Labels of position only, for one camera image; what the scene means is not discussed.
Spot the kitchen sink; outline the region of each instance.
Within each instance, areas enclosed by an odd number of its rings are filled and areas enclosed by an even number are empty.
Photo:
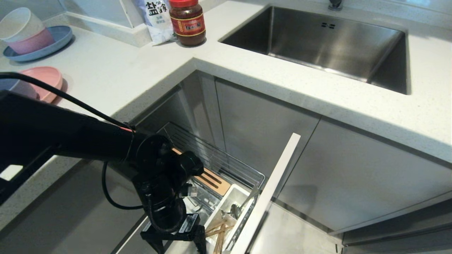
[[[221,42],[408,94],[402,31],[269,7]]]

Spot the cabinet door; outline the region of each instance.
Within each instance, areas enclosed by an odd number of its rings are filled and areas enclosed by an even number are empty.
[[[452,170],[321,120],[279,199],[334,233],[451,197]]]
[[[216,80],[226,151],[266,178],[293,132],[301,139],[281,183],[295,165],[320,115],[226,80]]]

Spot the red jar lid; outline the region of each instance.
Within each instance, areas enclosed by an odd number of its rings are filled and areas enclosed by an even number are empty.
[[[171,7],[183,8],[190,7],[198,4],[198,0],[169,0]]]

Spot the sauce jar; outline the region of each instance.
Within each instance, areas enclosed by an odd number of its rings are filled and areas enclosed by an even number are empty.
[[[169,0],[173,30],[184,46],[194,47],[206,40],[206,26],[198,0]]]

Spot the faucet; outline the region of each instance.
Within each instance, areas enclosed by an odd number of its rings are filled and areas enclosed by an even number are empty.
[[[330,0],[330,5],[328,6],[328,9],[342,10],[342,1],[343,0]]]

